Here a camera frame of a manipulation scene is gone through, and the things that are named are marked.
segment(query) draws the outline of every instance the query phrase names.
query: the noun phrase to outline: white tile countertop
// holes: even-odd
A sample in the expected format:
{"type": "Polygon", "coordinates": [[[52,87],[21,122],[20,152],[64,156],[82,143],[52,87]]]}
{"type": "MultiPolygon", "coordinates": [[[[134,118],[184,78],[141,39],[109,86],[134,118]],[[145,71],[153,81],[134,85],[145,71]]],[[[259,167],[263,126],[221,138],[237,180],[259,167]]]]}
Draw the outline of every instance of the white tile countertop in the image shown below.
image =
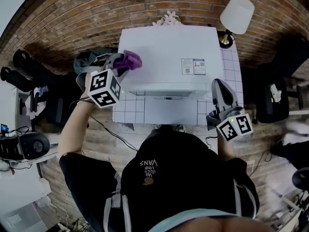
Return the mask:
{"type": "MultiPolygon", "coordinates": [[[[237,48],[235,42],[229,49],[221,48],[222,64],[224,69],[224,80],[231,88],[236,92],[239,104],[243,106],[243,91],[242,91],[242,79],[240,73],[239,58],[237,54],[237,48]]],[[[120,103],[113,107],[112,119],[114,122],[119,123],[149,123],[145,119],[145,106],[146,102],[153,102],[145,99],[144,97],[138,97],[128,93],[121,93],[120,103]]],[[[189,114],[188,116],[196,117],[196,125],[206,125],[206,115],[214,110],[212,101],[196,100],[195,114],[189,114]]]]}

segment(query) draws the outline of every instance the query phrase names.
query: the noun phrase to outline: lamp base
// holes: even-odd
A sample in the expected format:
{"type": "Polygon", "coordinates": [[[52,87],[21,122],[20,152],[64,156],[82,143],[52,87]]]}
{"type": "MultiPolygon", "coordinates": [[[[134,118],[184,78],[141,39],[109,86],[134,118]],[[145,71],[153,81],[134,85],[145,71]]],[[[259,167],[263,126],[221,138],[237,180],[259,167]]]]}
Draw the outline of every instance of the lamp base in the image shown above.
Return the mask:
{"type": "Polygon", "coordinates": [[[232,32],[229,30],[226,31],[217,31],[219,44],[221,48],[228,49],[233,44],[233,39],[231,37],[232,32]]]}

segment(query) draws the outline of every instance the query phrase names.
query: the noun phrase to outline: label sticker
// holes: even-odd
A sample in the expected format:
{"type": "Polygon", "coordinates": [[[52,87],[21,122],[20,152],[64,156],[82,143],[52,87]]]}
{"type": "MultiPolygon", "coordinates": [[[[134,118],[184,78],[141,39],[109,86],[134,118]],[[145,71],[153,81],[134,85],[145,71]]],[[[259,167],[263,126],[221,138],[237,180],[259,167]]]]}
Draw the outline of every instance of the label sticker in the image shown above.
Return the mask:
{"type": "Polygon", "coordinates": [[[206,75],[205,61],[203,59],[194,59],[194,75],[206,75]]]}
{"type": "Polygon", "coordinates": [[[205,60],[182,58],[183,75],[206,75],[205,60]]]}
{"type": "Polygon", "coordinates": [[[194,75],[193,59],[182,58],[183,75],[194,75]]]}

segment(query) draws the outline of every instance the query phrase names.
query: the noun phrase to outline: brick wall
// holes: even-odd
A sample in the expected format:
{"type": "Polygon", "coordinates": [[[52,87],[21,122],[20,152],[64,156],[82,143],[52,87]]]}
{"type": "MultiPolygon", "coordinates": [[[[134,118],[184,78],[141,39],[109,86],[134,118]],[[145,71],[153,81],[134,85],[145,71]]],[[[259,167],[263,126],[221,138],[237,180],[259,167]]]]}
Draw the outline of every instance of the brick wall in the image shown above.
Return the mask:
{"type": "MultiPolygon", "coordinates": [[[[224,29],[219,16],[229,0],[27,0],[0,39],[7,60],[25,49],[57,73],[72,68],[81,51],[117,46],[122,29],[150,25],[167,10],[186,25],[224,29]]],[[[251,0],[255,5],[248,31],[236,35],[241,66],[272,60],[277,41],[286,33],[309,37],[306,0],[251,0]]],[[[309,61],[296,73],[309,78],[309,61]]]]}

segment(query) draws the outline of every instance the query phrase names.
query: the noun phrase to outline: shirt sleeve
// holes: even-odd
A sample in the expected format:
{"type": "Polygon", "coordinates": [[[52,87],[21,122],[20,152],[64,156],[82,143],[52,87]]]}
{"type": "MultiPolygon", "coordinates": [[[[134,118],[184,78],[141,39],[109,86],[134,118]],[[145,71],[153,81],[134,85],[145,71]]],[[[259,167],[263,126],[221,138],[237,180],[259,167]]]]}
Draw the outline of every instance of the shirt sleeve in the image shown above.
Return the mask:
{"type": "Polygon", "coordinates": [[[243,185],[248,188],[252,195],[254,196],[255,203],[256,203],[256,212],[259,209],[259,198],[255,189],[255,185],[253,181],[247,175],[247,163],[240,159],[234,158],[224,162],[225,170],[230,174],[230,176],[236,180],[238,185],[243,185]]]}
{"type": "Polygon", "coordinates": [[[59,164],[78,209],[95,231],[103,231],[105,201],[115,191],[116,170],[110,162],[76,153],[63,155],[59,164]]]}

